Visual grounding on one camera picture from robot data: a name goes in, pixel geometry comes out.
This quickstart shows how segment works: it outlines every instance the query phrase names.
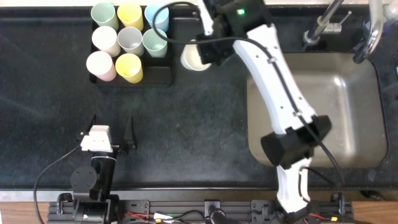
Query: sink basin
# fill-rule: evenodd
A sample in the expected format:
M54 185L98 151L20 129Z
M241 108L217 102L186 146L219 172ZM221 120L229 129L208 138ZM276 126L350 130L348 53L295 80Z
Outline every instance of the sink basin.
M285 54L298 87L318 115L327 114L332 129L323 142L341 167L374 167L387 154L379 85L370 61L353 62L353 54ZM252 155L272 166L260 138L273 132L266 104L248 80L248 134ZM318 146L311 164L331 167Z

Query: wooden floor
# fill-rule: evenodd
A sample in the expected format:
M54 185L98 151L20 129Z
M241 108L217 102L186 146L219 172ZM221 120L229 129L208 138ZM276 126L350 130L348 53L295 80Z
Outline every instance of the wooden floor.
M398 223L398 202L353 202L355 219L373 224ZM40 202L46 222L49 203ZM32 202L0 202L0 224L39 224Z

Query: white wall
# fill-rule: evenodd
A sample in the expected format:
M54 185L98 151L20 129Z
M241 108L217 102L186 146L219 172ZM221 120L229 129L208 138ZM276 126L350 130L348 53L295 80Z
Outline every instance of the white wall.
M101 0L0 0L0 6L92 6ZM123 2L138 2L139 4L165 3L178 0L108 0L119 5ZM380 0L387 4L393 0ZM332 0L265 0L266 4L329 4ZM344 4L367 4L368 0L345 0Z

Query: yellow cup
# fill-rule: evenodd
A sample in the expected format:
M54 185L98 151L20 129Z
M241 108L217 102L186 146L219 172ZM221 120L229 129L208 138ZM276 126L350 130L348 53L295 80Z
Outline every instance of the yellow cup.
M144 28L142 9L138 4L128 2L120 5L118 8L118 17L125 27L135 27L140 31Z
M116 71L130 83L142 80L142 66L139 57L134 54L123 54L116 60Z

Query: black countertop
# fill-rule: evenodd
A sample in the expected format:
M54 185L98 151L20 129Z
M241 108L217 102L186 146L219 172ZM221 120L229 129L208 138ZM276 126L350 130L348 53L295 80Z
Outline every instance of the black countertop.
M367 6L344 7L353 15L343 32L325 37L322 52L351 52ZM324 7L274 6L271 13L284 52L303 52L302 34ZM174 46L175 81L169 88L98 88L88 80L89 8L0 10L0 188L31 189L40 171L75 147L76 132L97 114L118 141L133 115L137 151L118 157L114 190L151 187L276 189L273 167L251 155L246 112L247 68L232 56L202 73L184 69ZM200 32L200 23L178 19L174 38ZM379 76L389 152L377 167L343 169L348 189L398 187L398 29L385 35L370 60ZM40 187L69 189L90 153L76 152L41 180ZM333 169L319 169L336 177ZM310 189L328 188L315 176Z

